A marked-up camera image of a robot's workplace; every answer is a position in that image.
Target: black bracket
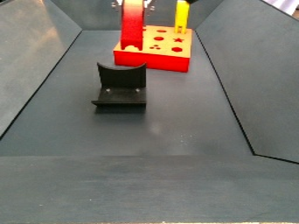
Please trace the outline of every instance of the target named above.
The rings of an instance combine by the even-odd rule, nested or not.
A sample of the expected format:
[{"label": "black bracket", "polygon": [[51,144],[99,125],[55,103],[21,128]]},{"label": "black bracket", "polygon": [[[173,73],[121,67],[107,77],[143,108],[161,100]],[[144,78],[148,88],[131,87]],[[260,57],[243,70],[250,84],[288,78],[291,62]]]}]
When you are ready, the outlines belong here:
[{"label": "black bracket", "polygon": [[97,71],[101,89],[95,105],[145,105],[145,64],[116,69],[97,63]]}]

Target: hole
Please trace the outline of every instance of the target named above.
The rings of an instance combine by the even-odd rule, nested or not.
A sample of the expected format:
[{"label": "hole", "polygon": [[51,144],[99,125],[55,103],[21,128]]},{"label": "hole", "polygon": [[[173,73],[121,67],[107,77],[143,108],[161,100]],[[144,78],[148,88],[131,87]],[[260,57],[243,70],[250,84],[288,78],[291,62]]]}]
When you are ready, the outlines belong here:
[{"label": "hole", "polygon": [[183,42],[183,39],[181,38],[175,38],[173,42]]},{"label": "hole", "polygon": [[155,40],[157,40],[157,41],[164,40],[164,38],[163,38],[163,37],[155,37],[153,39],[155,39]]},{"label": "hole", "polygon": [[172,48],[172,51],[176,52],[176,53],[179,53],[179,52],[183,51],[183,49],[181,49],[180,47],[173,47],[173,48]]}]

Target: metal surface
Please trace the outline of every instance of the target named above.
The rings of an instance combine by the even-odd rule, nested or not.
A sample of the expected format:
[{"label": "metal surface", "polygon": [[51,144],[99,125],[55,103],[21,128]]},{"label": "metal surface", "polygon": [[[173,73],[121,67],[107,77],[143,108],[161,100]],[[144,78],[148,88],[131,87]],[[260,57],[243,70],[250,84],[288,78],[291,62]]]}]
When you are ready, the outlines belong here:
[{"label": "metal surface", "polygon": [[0,142],[0,222],[298,221],[299,166],[251,155],[196,35],[145,112],[97,113],[117,39],[80,34]]},{"label": "metal surface", "polygon": [[48,0],[1,3],[0,15],[1,136],[80,28]]},{"label": "metal surface", "polygon": [[[83,30],[119,30],[120,13],[109,0],[52,0]],[[223,0],[199,0],[191,5],[188,27],[195,29]],[[173,26],[176,0],[156,0],[155,11],[145,17],[147,25]]]},{"label": "metal surface", "polygon": [[81,33],[7,132],[0,155],[250,154],[196,35],[188,73],[147,69],[145,112],[96,111],[97,62],[115,67],[117,41],[119,31]]},{"label": "metal surface", "polygon": [[225,0],[197,28],[255,153],[299,162],[299,23]]}]

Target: gray floor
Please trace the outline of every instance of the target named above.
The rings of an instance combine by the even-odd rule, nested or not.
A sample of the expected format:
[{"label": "gray floor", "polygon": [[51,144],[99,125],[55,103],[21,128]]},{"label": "gray floor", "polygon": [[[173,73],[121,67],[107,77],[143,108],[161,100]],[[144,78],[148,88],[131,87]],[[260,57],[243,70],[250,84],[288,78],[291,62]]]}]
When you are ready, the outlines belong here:
[{"label": "gray floor", "polygon": [[0,142],[0,222],[298,221],[299,166],[251,155],[195,36],[145,112],[96,110],[117,39],[80,34]]}]

